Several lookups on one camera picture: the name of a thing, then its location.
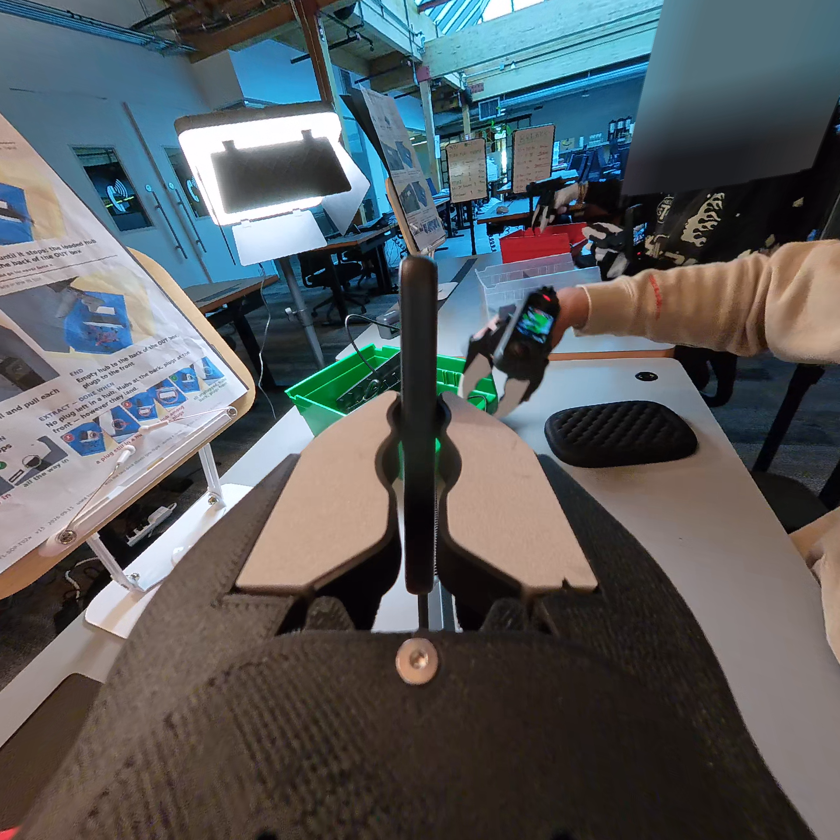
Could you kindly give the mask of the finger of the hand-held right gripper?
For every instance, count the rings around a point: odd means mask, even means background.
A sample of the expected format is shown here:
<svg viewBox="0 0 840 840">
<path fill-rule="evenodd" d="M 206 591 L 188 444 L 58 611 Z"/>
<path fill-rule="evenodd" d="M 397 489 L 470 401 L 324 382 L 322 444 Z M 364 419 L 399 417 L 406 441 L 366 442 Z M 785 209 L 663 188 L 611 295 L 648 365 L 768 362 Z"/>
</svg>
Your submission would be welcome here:
<svg viewBox="0 0 840 840">
<path fill-rule="evenodd" d="M 502 393 L 499 396 L 494 416 L 509 416 L 520 404 L 530 399 L 531 395 L 537 391 L 541 383 L 542 378 L 522 380 L 508 376 L 504 382 Z"/>
<path fill-rule="evenodd" d="M 474 353 L 465 358 L 465 368 L 458 384 L 458 396 L 467 400 L 476 390 L 496 395 L 492 355 Z"/>
</svg>

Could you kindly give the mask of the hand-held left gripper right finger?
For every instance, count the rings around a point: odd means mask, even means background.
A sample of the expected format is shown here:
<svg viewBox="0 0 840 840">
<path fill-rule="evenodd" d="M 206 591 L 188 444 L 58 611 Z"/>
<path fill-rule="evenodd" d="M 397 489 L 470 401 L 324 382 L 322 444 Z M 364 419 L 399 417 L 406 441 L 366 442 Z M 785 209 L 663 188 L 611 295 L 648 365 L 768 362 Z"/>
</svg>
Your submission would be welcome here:
<svg viewBox="0 0 840 840">
<path fill-rule="evenodd" d="M 593 592 L 595 573 L 532 448 L 447 392 L 438 464 L 439 576 L 456 596 Z"/>
</svg>

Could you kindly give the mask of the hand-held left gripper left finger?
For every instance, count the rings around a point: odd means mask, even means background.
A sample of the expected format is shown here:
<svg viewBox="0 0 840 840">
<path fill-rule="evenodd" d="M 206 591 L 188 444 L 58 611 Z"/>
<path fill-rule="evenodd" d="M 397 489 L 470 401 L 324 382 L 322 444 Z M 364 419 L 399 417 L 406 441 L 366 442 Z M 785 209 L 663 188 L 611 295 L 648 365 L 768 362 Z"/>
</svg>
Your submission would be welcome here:
<svg viewBox="0 0 840 840">
<path fill-rule="evenodd" d="M 315 594 L 345 580 L 362 594 L 393 587 L 402 562 L 398 404 L 398 393 L 387 391 L 303 449 L 239 573 L 239 590 Z"/>
</svg>

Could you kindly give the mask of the black usb hub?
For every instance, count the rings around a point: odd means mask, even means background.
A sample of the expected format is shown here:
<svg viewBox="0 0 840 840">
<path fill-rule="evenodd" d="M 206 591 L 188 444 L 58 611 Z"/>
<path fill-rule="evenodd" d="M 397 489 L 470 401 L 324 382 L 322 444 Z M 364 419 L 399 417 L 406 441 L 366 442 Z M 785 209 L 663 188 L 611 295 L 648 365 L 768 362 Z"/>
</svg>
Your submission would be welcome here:
<svg viewBox="0 0 840 840">
<path fill-rule="evenodd" d="M 434 588 L 437 491 L 438 274 L 426 257 L 408 256 L 400 268 L 403 520 L 406 589 L 417 598 L 418 625 L 428 628 Z"/>
</svg>

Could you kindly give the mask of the green plastic bin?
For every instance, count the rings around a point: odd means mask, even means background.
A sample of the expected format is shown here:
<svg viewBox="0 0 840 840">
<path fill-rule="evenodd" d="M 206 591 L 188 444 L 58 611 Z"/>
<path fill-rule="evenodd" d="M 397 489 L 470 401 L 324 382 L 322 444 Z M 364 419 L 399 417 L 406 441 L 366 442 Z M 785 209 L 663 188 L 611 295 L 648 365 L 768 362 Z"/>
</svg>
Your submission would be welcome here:
<svg viewBox="0 0 840 840">
<path fill-rule="evenodd" d="M 286 394 L 295 403 L 313 436 L 318 436 L 326 428 L 346 416 L 338 409 L 336 399 L 370 372 L 364 363 L 365 360 L 371 357 L 379 360 L 395 354 L 398 350 L 394 347 L 377 347 L 372 343 L 368 344 L 359 352 L 353 351 L 350 355 L 287 389 Z M 437 394 L 457 393 L 464 368 L 464 359 L 439 354 L 436 373 Z M 470 404 L 490 414 L 496 411 L 498 400 L 498 393 L 492 395 L 478 390 L 468 398 Z"/>
</svg>

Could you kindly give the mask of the person's right forearm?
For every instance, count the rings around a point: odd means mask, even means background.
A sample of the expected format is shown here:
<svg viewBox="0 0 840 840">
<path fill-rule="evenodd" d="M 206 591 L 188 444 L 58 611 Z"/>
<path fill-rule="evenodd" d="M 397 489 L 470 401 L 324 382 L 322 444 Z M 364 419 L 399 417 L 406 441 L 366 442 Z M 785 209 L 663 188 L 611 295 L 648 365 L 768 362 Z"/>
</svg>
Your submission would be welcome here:
<svg viewBox="0 0 840 840">
<path fill-rule="evenodd" d="M 771 255 L 646 269 L 585 287 L 579 334 L 638 337 L 738 356 L 839 362 L 839 243 L 790 243 Z"/>
</svg>

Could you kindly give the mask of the person's right hand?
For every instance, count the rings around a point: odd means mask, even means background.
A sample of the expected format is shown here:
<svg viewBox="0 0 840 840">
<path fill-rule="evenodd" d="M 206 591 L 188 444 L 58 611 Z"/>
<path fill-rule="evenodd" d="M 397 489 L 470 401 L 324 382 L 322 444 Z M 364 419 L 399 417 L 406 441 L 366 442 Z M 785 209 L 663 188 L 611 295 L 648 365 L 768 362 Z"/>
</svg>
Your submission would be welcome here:
<svg viewBox="0 0 840 840">
<path fill-rule="evenodd" d="M 567 287 L 556 290 L 556 299 L 560 307 L 551 332 L 551 348 L 561 342 L 566 332 L 582 329 L 590 313 L 590 300 L 582 287 Z"/>
</svg>

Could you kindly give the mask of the red storage bin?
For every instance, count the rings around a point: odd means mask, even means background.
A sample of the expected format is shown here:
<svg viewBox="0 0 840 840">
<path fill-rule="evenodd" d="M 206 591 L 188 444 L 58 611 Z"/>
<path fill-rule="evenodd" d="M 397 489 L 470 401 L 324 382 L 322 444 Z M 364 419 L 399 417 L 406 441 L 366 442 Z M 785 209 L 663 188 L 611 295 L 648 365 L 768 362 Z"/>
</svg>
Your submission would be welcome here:
<svg viewBox="0 0 840 840">
<path fill-rule="evenodd" d="M 500 238 L 504 265 L 543 257 L 569 255 L 573 246 L 585 241 L 586 224 L 550 225 L 544 230 L 523 229 Z"/>
</svg>

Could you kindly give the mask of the black wrist rest pad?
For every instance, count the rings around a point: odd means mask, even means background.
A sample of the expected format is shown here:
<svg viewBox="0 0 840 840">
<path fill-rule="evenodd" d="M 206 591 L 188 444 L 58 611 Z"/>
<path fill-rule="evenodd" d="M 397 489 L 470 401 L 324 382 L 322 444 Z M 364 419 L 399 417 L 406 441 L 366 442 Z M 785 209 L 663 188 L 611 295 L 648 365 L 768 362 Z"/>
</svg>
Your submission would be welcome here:
<svg viewBox="0 0 840 840">
<path fill-rule="evenodd" d="M 544 434 L 558 460 L 587 469 L 666 463 L 698 449 L 683 417 L 649 401 L 568 408 L 548 417 Z"/>
</svg>

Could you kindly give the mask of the whiteboard on stand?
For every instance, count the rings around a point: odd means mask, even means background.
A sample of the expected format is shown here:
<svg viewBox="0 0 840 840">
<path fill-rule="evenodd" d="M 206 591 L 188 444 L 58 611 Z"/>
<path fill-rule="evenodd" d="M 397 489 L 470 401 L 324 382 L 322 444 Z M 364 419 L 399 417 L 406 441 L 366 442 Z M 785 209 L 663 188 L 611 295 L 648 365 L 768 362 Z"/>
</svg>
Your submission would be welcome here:
<svg viewBox="0 0 840 840">
<path fill-rule="evenodd" d="M 445 149 L 452 203 L 487 199 L 487 143 L 483 138 L 449 143 Z"/>
<path fill-rule="evenodd" d="M 550 179 L 552 174 L 555 126 L 540 125 L 516 129 L 512 135 L 511 189 L 524 194 L 533 182 Z"/>
</svg>

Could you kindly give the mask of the black office chair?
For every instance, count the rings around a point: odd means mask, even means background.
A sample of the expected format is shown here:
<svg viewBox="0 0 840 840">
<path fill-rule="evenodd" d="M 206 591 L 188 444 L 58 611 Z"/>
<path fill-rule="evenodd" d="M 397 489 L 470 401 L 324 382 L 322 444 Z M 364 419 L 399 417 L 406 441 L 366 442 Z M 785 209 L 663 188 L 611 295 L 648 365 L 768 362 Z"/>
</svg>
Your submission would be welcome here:
<svg viewBox="0 0 840 840">
<path fill-rule="evenodd" d="M 320 251 L 300 254 L 298 258 L 303 285 L 307 288 L 322 287 L 329 292 L 326 298 L 311 308 L 310 314 L 313 319 L 323 308 L 326 310 L 326 323 L 333 322 L 331 316 L 335 311 L 343 319 L 348 314 L 348 303 L 358 307 L 361 315 L 367 313 L 366 304 L 370 302 L 370 296 L 363 290 L 350 288 L 352 281 L 368 276 L 362 262 L 345 259 L 341 255 L 335 262 L 332 255 Z"/>
</svg>

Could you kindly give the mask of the light panel stand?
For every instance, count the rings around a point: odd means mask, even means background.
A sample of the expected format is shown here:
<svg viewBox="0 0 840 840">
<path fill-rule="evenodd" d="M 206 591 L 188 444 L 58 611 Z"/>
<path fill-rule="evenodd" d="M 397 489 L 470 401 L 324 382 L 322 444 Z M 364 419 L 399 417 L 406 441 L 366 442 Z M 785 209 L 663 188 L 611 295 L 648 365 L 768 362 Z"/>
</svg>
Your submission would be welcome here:
<svg viewBox="0 0 840 840">
<path fill-rule="evenodd" d="M 321 370 L 326 365 L 322 347 L 314 328 L 312 315 L 303 300 L 301 289 L 295 272 L 291 266 L 290 259 L 287 256 L 280 257 L 274 260 L 274 264 L 287 283 L 288 290 L 293 300 L 293 308 L 290 310 L 291 315 L 287 316 L 289 319 L 297 320 L 300 323 L 306 335 L 316 365 Z"/>
</svg>

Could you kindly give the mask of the poster board on stand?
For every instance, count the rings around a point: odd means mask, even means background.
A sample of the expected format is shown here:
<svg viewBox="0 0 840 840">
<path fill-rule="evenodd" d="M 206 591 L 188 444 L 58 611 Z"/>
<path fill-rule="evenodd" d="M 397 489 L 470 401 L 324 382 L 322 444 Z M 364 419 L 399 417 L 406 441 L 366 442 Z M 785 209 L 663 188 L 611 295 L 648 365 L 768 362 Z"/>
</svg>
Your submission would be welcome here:
<svg viewBox="0 0 840 840">
<path fill-rule="evenodd" d="M 433 257 L 447 236 L 395 100 L 366 88 L 353 88 L 342 100 L 381 158 L 388 200 L 408 252 Z"/>
</svg>

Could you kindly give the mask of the wooden office desk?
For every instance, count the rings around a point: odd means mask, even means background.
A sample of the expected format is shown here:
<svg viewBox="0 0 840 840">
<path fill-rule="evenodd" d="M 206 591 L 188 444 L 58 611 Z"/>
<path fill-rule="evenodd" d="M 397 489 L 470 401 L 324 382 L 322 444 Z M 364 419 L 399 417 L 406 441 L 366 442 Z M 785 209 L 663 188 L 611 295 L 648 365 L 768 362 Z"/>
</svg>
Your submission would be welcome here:
<svg viewBox="0 0 840 840">
<path fill-rule="evenodd" d="M 260 345 L 247 316 L 251 312 L 266 308 L 263 292 L 278 280 L 278 276 L 269 275 L 259 279 L 209 282 L 183 289 L 215 329 L 233 326 L 238 341 L 230 339 L 228 344 L 233 350 L 239 345 L 243 347 L 257 373 L 257 384 L 269 392 L 278 391 L 279 386 L 270 368 L 261 359 Z"/>
</svg>

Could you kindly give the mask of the instruction poster sheet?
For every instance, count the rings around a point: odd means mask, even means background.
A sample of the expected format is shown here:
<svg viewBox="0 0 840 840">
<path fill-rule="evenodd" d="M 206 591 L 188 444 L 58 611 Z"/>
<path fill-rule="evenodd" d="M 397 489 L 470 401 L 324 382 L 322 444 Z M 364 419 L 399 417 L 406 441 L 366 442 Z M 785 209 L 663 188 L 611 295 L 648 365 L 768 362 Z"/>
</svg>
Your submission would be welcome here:
<svg viewBox="0 0 840 840">
<path fill-rule="evenodd" d="M 2 118 L 2 572 L 59 558 L 245 407 L 238 375 Z"/>
</svg>

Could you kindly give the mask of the led light panel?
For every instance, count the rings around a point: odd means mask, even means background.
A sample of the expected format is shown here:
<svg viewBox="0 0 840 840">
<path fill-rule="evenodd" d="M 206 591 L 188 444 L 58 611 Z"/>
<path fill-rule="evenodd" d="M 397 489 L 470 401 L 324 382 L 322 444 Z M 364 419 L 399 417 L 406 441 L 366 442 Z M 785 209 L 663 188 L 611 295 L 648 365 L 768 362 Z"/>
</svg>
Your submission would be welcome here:
<svg viewBox="0 0 840 840">
<path fill-rule="evenodd" d="M 340 116 L 322 101 L 184 116 L 175 131 L 242 266 L 324 247 L 314 208 L 346 234 L 371 187 L 342 146 Z"/>
</svg>

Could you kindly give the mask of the wooden poster board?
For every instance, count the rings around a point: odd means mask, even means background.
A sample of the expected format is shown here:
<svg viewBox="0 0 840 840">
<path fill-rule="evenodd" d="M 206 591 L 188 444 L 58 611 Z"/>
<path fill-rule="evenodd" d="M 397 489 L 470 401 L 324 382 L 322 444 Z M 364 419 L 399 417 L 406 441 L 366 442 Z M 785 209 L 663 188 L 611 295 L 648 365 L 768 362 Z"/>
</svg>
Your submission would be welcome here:
<svg viewBox="0 0 840 840">
<path fill-rule="evenodd" d="M 13 595 L 37 581 L 41 575 L 55 567 L 58 562 L 78 548 L 82 542 L 92 538 L 111 520 L 122 514 L 147 492 L 156 488 L 164 478 L 197 454 L 200 447 L 210 445 L 226 428 L 246 415 L 255 403 L 257 389 L 250 370 L 239 359 L 236 352 L 230 349 L 222 336 L 207 320 L 205 314 L 187 296 L 186 291 L 180 288 L 171 275 L 151 257 L 134 248 L 128 248 L 128 252 L 171 300 L 173 306 L 182 312 L 194 329 L 215 349 L 231 372 L 246 385 L 246 394 L 233 402 L 235 416 L 218 413 L 211 421 L 191 432 L 191 435 L 185 440 L 180 441 L 179 448 L 172 454 L 159 458 L 153 464 L 147 466 L 144 472 L 122 479 L 121 484 L 117 485 L 116 489 L 104 500 L 95 501 L 92 512 L 84 511 L 81 518 L 77 520 L 75 526 L 76 537 L 73 540 L 65 543 L 59 541 L 57 537 L 51 536 L 40 545 L 35 546 L 21 559 L 2 569 L 2 597 Z"/>
</svg>

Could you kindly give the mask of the person's beige hoodie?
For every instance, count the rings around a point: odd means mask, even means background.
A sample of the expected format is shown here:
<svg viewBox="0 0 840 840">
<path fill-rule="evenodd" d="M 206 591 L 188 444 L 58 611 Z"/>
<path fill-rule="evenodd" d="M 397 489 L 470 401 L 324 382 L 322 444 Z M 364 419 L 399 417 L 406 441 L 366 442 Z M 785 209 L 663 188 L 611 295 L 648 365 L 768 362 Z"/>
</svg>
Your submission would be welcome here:
<svg viewBox="0 0 840 840">
<path fill-rule="evenodd" d="M 821 586 L 826 639 L 839 660 L 839 509 L 797 529 L 790 537 Z"/>
</svg>

